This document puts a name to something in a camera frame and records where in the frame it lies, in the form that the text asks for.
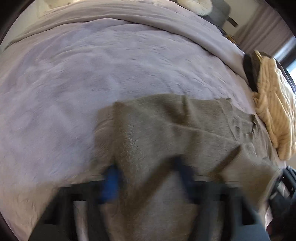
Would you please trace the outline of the grey-brown fuzzy sweater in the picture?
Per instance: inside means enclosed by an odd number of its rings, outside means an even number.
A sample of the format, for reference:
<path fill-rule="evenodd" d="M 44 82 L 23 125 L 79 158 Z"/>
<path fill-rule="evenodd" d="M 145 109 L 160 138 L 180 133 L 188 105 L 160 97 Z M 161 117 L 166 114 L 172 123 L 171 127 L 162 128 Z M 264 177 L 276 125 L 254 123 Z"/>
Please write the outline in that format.
<path fill-rule="evenodd" d="M 278 169 L 266 130 L 230 100 L 159 94 L 102 108 L 96 152 L 116 162 L 124 187 L 110 220 L 120 240 L 186 240 L 197 208 L 186 201 L 170 158 L 181 156 L 205 180 L 242 188 L 264 217 Z"/>

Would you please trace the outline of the cream striped knit garment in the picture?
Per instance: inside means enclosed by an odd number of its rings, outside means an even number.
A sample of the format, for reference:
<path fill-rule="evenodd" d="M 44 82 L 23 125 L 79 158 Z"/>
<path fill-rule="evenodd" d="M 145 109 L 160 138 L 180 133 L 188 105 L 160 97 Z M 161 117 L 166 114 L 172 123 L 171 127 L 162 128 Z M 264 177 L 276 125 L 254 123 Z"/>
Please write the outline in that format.
<path fill-rule="evenodd" d="M 273 57 L 255 50 L 251 54 L 257 92 L 255 110 L 265 123 L 278 157 L 289 160 L 295 154 L 295 94 Z"/>

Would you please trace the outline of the dark basket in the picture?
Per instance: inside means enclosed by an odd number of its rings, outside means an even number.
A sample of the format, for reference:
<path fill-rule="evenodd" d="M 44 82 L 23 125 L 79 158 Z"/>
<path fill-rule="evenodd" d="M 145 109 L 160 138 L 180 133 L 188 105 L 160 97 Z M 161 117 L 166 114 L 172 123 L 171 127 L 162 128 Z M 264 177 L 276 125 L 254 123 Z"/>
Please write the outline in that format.
<path fill-rule="evenodd" d="M 255 50 L 251 54 L 245 54 L 243 57 L 243 69 L 248 80 L 248 86 L 253 92 L 258 92 L 257 80 L 260 72 L 262 55 Z"/>

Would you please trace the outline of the lavender plush bed blanket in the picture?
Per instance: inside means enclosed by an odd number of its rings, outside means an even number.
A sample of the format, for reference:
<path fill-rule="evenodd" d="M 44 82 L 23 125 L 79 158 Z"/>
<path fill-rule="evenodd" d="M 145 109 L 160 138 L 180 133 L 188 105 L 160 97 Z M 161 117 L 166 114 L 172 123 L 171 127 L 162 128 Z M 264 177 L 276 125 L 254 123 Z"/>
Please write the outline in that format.
<path fill-rule="evenodd" d="M 1 54 L 1 213 L 14 235 L 28 240 L 58 191 L 114 163 L 97 157 L 102 108 L 174 94 L 228 99 L 259 120 L 243 56 L 171 1 L 80 1 L 46 13 Z M 119 198 L 103 207 L 112 240 L 118 211 Z"/>

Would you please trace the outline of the grey curtain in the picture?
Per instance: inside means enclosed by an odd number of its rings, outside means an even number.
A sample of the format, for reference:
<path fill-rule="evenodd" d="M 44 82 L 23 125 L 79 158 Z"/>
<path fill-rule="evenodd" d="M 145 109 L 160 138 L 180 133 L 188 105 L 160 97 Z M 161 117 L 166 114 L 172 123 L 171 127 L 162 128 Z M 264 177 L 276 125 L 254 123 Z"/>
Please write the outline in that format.
<path fill-rule="evenodd" d="M 234 35 L 245 53 L 254 50 L 274 56 L 293 37 L 293 33 L 279 13 L 269 4 L 262 3 L 248 23 Z"/>

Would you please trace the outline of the round cream cushion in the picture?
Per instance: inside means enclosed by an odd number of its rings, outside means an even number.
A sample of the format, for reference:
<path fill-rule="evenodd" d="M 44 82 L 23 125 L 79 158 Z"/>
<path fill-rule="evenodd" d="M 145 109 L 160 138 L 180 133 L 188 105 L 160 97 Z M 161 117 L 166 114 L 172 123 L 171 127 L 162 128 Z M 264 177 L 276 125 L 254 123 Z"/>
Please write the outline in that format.
<path fill-rule="evenodd" d="M 177 0 L 177 3 L 199 16 L 207 16 L 213 9 L 211 0 Z"/>

